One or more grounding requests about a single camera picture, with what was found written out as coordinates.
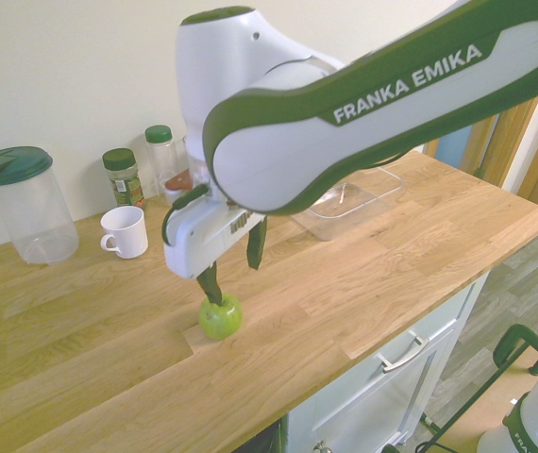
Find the white mug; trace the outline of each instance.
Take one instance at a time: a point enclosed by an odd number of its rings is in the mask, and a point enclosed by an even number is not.
[[[101,227],[106,235],[101,238],[101,248],[116,252],[120,258],[131,259],[147,250],[147,232],[143,210],[136,206],[119,206],[101,217]],[[108,246],[113,239],[114,246]]]

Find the green lid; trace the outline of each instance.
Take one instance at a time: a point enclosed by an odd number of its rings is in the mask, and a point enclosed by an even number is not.
[[[145,139],[149,143],[165,143],[173,139],[173,132],[169,126],[151,126],[145,130]]]
[[[25,181],[44,172],[53,158],[34,146],[17,146],[0,150],[0,186]]]
[[[128,148],[112,149],[103,155],[102,160],[103,166],[112,172],[125,170],[137,163],[135,161],[135,155]]]
[[[239,16],[240,14],[246,14],[254,11],[249,7],[226,7],[217,8],[211,11],[198,12],[192,16],[186,17],[181,25],[201,24],[203,22],[218,21],[220,19],[226,19],[228,17]]]

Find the glass jar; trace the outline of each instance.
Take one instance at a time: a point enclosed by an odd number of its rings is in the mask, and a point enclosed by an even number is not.
[[[103,155],[102,161],[118,206],[137,206],[145,210],[139,167],[133,152],[128,148],[112,149]]]

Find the cabinet door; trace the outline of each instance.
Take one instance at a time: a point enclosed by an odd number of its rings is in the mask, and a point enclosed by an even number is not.
[[[312,428],[309,447],[300,453],[312,453],[321,441],[333,453],[379,452],[387,443],[402,439],[414,400],[452,331],[435,338],[422,353],[391,373],[384,373],[381,365],[379,376],[370,388]]]

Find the kitchen counter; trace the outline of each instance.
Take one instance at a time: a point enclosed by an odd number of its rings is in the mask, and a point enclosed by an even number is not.
[[[270,218],[259,271],[245,238],[219,260],[244,307],[222,342],[164,264],[159,198],[135,260],[99,247],[101,215],[53,266],[0,245],[0,452],[230,452],[538,236],[524,199],[416,152],[387,168],[378,218],[330,242]]]

